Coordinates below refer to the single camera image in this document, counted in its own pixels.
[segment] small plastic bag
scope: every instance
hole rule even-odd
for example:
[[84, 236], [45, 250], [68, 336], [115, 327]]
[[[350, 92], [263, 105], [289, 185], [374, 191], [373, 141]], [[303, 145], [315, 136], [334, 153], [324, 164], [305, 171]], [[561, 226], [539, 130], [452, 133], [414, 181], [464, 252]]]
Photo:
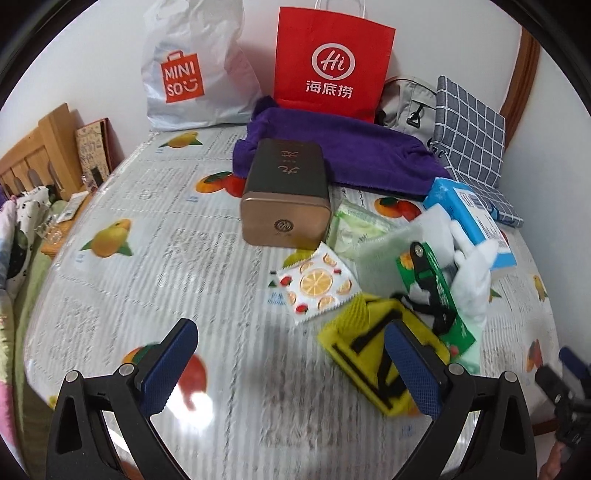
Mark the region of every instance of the small plastic bag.
[[351, 258], [355, 246], [396, 228], [385, 218], [345, 199], [333, 216], [326, 243], [340, 257]]
[[361, 289], [384, 298], [404, 291], [396, 260], [405, 251], [408, 252], [412, 242], [421, 241], [422, 238], [422, 227], [410, 223], [404, 228], [358, 244], [351, 258], [355, 262]]

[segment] white wall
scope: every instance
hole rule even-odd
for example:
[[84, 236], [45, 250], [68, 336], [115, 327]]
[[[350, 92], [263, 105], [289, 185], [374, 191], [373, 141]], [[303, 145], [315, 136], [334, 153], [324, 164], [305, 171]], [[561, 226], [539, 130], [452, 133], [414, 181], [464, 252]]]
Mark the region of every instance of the white wall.
[[542, 52], [530, 100], [504, 157], [501, 189], [546, 286], [560, 345], [591, 362], [591, 117]]
[[[84, 123], [108, 116], [125, 155], [145, 140], [143, 13], [153, 1], [99, 0], [51, 42], [0, 111], [0, 156], [62, 102], [77, 109]], [[285, 4], [244, 0], [241, 45], [266, 93], [272, 92], [277, 18]], [[312, 7], [314, 0], [287, 4]], [[359, 11], [355, 0], [330, 0], [329, 7]], [[397, 29], [390, 73], [434, 84], [445, 74], [491, 107], [501, 107], [519, 26], [492, 2], [367, 0], [366, 17]]]

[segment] white plastic bag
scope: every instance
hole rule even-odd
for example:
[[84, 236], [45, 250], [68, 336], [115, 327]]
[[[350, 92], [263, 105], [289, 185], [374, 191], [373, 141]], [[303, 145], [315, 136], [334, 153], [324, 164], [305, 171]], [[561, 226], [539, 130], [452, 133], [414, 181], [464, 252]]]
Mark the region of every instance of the white plastic bag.
[[237, 39], [242, 0], [158, 0], [145, 14], [142, 79], [153, 131], [250, 120], [261, 89]]

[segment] blue gripper pad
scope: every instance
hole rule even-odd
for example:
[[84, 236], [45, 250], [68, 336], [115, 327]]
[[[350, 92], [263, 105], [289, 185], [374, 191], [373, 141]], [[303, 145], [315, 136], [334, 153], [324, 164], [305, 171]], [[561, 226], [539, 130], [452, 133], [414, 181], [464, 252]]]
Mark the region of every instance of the blue gripper pad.
[[394, 323], [384, 330], [384, 346], [418, 409], [433, 420], [437, 419], [443, 408], [439, 384]]
[[164, 410], [170, 394], [197, 348], [197, 325], [191, 320], [180, 320], [182, 321], [184, 324], [172, 340], [168, 336], [164, 339], [163, 343], [170, 342], [168, 347], [160, 354], [142, 382], [139, 410], [146, 418]]
[[571, 373], [579, 380], [586, 380], [590, 378], [589, 368], [584, 362], [575, 355], [575, 353], [567, 346], [564, 346], [558, 352], [558, 358], [568, 368]]

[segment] blue plaid cushion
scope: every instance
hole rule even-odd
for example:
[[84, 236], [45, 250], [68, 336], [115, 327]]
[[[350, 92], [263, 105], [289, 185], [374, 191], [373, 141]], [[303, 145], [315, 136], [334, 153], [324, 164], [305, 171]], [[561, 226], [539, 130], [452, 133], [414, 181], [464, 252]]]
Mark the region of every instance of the blue plaid cushion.
[[491, 214], [493, 220], [515, 228], [523, 225], [523, 218], [517, 215], [513, 205], [507, 201], [498, 189], [489, 187], [487, 184], [474, 180], [468, 175], [456, 170], [445, 152], [439, 154], [439, 162], [449, 172], [453, 180], [461, 181], [474, 190], [474, 193], [478, 195], [482, 204], [488, 207], [488, 212]]
[[497, 190], [505, 151], [505, 118], [447, 77], [437, 82], [431, 149], [456, 181], [469, 185], [493, 219], [519, 227], [519, 217]]

